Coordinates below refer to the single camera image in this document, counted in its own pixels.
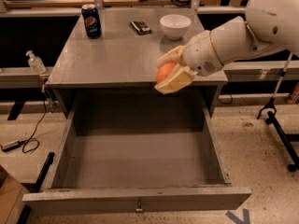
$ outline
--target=soda can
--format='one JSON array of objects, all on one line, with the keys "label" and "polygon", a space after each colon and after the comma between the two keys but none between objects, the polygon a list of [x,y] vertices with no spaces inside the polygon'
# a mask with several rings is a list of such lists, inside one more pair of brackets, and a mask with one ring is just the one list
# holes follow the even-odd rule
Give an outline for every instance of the soda can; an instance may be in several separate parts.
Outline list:
[{"label": "soda can", "polygon": [[82,6],[82,16],[85,24],[86,35],[89,38],[97,38],[102,34],[99,12],[94,4]]}]

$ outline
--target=floor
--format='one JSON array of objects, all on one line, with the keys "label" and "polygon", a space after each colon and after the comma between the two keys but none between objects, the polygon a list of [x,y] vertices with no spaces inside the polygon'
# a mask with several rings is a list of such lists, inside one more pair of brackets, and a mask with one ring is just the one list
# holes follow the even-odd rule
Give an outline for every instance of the floor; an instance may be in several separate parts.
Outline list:
[{"label": "floor", "polygon": [[[273,125],[265,123],[267,110],[257,119],[269,97],[237,95],[230,103],[231,97],[222,96],[221,101],[230,104],[218,103],[212,118],[233,186],[252,188],[252,195],[237,210],[66,217],[42,217],[32,211],[27,223],[299,223],[299,172],[288,171],[291,158]],[[285,133],[298,133],[299,106],[286,105],[284,97],[281,94],[276,99],[277,119]],[[41,103],[28,103],[17,120],[7,121],[11,105],[0,103],[0,144],[27,138],[43,115]],[[40,147],[28,154],[23,154],[20,148],[0,152],[0,164],[20,182],[34,183],[48,153],[57,150],[64,125],[63,113],[47,113],[36,132]]]}]

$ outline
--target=gray table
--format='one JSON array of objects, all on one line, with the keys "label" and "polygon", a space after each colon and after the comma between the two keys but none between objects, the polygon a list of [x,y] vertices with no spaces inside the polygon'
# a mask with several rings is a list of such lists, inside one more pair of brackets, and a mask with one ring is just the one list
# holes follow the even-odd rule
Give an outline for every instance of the gray table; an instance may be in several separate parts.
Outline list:
[{"label": "gray table", "polygon": [[[88,38],[80,17],[47,82],[66,114],[76,89],[154,89],[157,59],[203,31],[196,12],[190,8],[105,8],[99,13],[102,36]],[[172,13],[192,20],[189,31],[177,41],[166,38],[159,23],[163,15]],[[138,35],[130,21],[144,21],[152,33]],[[210,112],[226,81],[226,75],[220,71],[213,76],[196,77],[193,82],[193,86],[205,87]]]}]

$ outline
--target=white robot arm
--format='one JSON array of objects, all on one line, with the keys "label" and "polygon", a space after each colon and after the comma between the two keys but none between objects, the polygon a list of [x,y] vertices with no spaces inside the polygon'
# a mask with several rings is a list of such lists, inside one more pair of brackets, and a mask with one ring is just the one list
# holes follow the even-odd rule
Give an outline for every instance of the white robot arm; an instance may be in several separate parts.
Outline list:
[{"label": "white robot arm", "polygon": [[156,63],[177,66],[156,85],[162,93],[176,92],[193,77],[209,76],[227,63],[263,57],[287,49],[299,57],[299,0],[249,0],[246,21],[237,17],[212,31],[194,36]]}]

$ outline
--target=hand sanitizer bottle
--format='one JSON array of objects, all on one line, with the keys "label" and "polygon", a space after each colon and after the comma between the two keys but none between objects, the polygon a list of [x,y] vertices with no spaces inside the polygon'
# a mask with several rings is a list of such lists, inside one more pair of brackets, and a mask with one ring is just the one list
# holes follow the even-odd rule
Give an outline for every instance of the hand sanitizer bottle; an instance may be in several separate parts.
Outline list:
[{"label": "hand sanitizer bottle", "polygon": [[26,52],[26,56],[29,56],[28,63],[33,70],[33,72],[37,74],[42,74],[46,71],[46,67],[41,61],[41,59],[38,56],[35,56],[34,53],[31,50],[28,50]]}]

